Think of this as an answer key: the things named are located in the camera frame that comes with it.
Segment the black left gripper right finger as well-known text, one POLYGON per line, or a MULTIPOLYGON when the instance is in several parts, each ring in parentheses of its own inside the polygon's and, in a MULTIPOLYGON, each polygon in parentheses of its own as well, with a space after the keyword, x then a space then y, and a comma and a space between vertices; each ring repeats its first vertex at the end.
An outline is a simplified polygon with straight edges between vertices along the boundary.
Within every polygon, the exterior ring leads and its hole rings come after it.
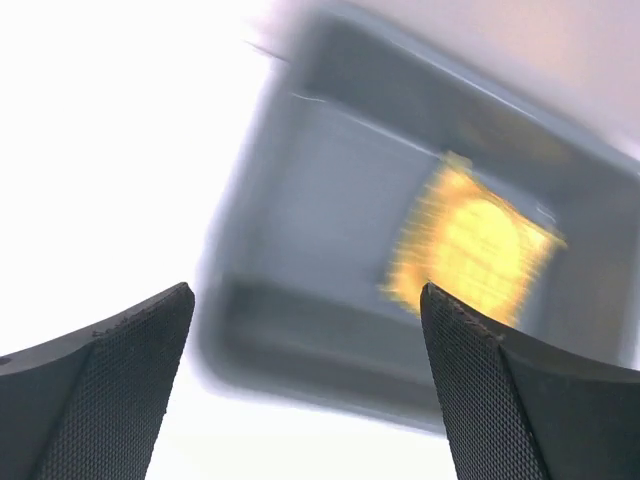
POLYGON ((638 479, 638 371, 553 347, 432 283, 421 322, 458 478, 638 479))

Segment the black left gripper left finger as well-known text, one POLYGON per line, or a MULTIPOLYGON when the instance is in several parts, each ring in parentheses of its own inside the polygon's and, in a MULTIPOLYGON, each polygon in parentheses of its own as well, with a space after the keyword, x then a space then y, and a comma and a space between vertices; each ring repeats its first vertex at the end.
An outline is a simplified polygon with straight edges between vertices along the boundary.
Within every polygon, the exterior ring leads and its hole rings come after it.
POLYGON ((2 356, 2 479, 145 478, 194 306, 182 282, 2 356))

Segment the square bamboo mat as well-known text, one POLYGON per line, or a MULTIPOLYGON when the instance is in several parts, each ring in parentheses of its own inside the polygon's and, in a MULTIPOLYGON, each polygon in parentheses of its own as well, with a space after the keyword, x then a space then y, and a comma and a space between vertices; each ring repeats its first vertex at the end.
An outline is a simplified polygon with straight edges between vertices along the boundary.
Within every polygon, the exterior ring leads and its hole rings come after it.
POLYGON ((545 229, 521 214, 513 205, 492 192, 476 179, 469 159, 453 152, 442 155, 442 166, 424 193, 416 199, 413 210, 400 232, 393 251, 383 289, 406 310, 420 312, 420 295, 429 282, 430 253, 435 245, 438 223, 445 212, 464 200, 486 199, 504 209, 516 226, 520 238, 521 280, 517 286, 516 309, 510 321, 496 320, 515 326, 526 297, 555 251, 566 243, 559 233, 545 229))

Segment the round bamboo coaster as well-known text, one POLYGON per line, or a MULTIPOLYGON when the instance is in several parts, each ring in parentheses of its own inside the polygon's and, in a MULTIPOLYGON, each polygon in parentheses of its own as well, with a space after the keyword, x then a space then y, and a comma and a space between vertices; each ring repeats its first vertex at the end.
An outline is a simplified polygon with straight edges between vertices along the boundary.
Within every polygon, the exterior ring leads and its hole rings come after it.
POLYGON ((430 258, 431 282, 487 316, 511 320, 521 252, 518 230, 504 209, 476 198, 446 211, 430 258))

